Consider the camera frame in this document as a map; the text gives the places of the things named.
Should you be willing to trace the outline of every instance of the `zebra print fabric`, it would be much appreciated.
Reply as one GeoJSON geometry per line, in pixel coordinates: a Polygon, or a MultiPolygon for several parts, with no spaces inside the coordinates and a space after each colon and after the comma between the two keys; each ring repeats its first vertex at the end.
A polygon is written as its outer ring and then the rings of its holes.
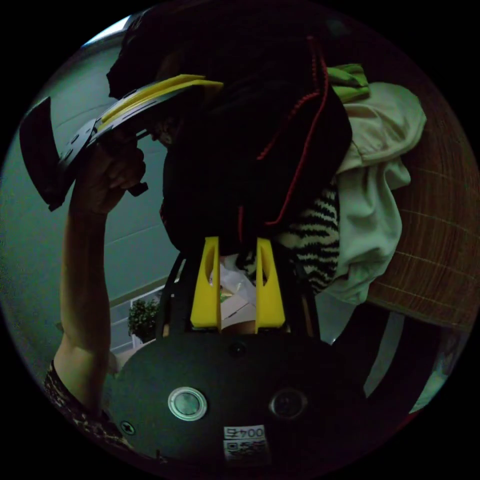
{"type": "MultiPolygon", "coordinates": [[[[340,204],[336,178],[323,189],[310,208],[275,240],[295,253],[303,264],[316,295],[333,281],[337,270],[340,248],[340,204]]],[[[244,258],[237,257],[235,266],[256,284],[257,253],[250,251],[244,258]]]]}

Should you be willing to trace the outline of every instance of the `red trim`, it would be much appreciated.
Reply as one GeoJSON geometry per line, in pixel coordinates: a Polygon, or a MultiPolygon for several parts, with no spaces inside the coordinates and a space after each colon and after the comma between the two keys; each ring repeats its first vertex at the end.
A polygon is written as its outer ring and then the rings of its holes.
{"type": "Polygon", "coordinates": [[[415,411],[414,413],[410,413],[407,418],[405,418],[405,420],[398,426],[398,428],[396,429],[396,431],[400,431],[401,429],[403,429],[404,427],[406,427],[422,410],[417,410],[415,411]]]}
{"type": "MultiPolygon", "coordinates": [[[[316,88],[316,92],[315,93],[310,93],[309,95],[306,95],[304,96],[297,104],[296,106],[293,108],[292,112],[290,112],[290,115],[288,116],[288,121],[290,121],[293,116],[297,113],[297,111],[299,110],[299,108],[309,99],[313,98],[313,97],[318,97],[320,95],[320,89],[318,87],[319,83],[318,83],[318,73],[317,73],[317,66],[316,66],[316,62],[315,62],[315,50],[314,50],[314,43],[315,43],[315,39],[312,37],[312,36],[309,36],[307,37],[309,43],[310,43],[310,49],[311,49],[311,53],[312,53],[312,76],[313,76],[313,84],[315,85],[315,88],[316,88]]],[[[328,86],[329,86],[329,76],[328,76],[328,72],[327,72],[327,65],[325,64],[325,60],[323,58],[322,55],[320,55],[320,63],[321,63],[321,66],[322,66],[322,70],[323,70],[323,77],[324,77],[324,82],[323,82],[323,88],[324,88],[324,91],[323,91],[323,98],[322,98],[322,101],[321,101],[321,105],[320,105],[320,108],[318,109],[318,112],[316,113],[315,115],[315,118],[313,119],[313,122],[312,122],[312,125],[311,125],[311,128],[310,128],[310,131],[308,132],[308,136],[307,136],[307,139],[306,139],[306,142],[305,142],[305,145],[303,147],[303,152],[302,152],[302,155],[301,155],[301,159],[300,159],[300,162],[298,164],[298,167],[296,168],[296,171],[295,171],[295,175],[293,177],[293,180],[290,184],[290,188],[288,189],[288,192],[286,194],[286,198],[285,198],[285,202],[283,203],[283,206],[280,210],[280,213],[278,215],[278,218],[274,221],[267,221],[265,222],[265,225],[267,226],[271,226],[271,225],[276,225],[280,219],[282,218],[282,216],[284,215],[285,213],[285,209],[287,208],[287,205],[289,204],[289,201],[290,201],[290,198],[292,196],[292,193],[295,189],[295,185],[299,179],[299,176],[300,176],[300,173],[302,171],[302,168],[304,166],[304,163],[305,163],[305,159],[307,157],[307,153],[308,153],[308,149],[309,149],[309,146],[310,146],[310,141],[312,139],[312,135],[313,135],[313,132],[314,132],[314,129],[315,129],[315,126],[317,124],[317,121],[319,119],[319,116],[320,116],[320,113],[322,112],[322,110],[324,109],[324,106],[325,106],[325,102],[327,101],[327,93],[328,93],[328,86]]],[[[268,151],[272,148],[273,144],[275,143],[275,141],[277,140],[278,136],[279,136],[280,132],[278,132],[276,135],[275,135],[275,138],[273,139],[273,141],[269,144],[269,146],[267,147],[267,149],[265,149],[262,154],[260,155],[260,157],[258,158],[258,160],[261,160],[267,153],[268,151]]]]}
{"type": "Polygon", "coordinates": [[[244,224],[244,208],[242,206],[238,207],[238,239],[240,240],[240,243],[243,242],[243,224],[244,224]]]}

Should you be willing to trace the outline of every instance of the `sticker label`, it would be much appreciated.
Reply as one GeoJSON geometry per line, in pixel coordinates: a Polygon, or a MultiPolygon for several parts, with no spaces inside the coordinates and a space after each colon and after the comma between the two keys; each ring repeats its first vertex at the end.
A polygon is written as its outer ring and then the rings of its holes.
{"type": "Polygon", "coordinates": [[[271,463],[263,425],[224,427],[223,451],[229,466],[259,467],[271,463]]]}

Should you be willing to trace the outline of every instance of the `hand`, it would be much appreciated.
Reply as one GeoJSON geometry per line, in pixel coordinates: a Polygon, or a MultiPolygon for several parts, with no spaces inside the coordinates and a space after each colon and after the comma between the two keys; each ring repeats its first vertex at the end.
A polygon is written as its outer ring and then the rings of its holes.
{"type": "Polygon", "coordinates": [[[128,143],[113,158],[99,144],[75,180],[70,212],[107,215],[145,174],[144,154],[128,143]]]}

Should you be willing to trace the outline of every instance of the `floor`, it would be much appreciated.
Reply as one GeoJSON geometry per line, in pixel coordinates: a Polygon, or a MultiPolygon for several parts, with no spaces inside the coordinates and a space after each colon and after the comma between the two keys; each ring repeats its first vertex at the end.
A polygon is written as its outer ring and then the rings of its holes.
{"type": "MultiPolygon", "coordinates": [[[[356,306],[341,302],[327,293],[321,293],[316,298],[316,308],[320,326],[320,336],[324,342],[332,345],[345,329],[356,306]]],[[[378,354],[370,374],[364,384],[364,391],[369,396],[387,372],[397,350],[402,335],[404,316],[391,312],[383,334],[378,354]]],[[[434,371],[412,413],[425,406],[440,390],[446,377],[434,371]]]]}

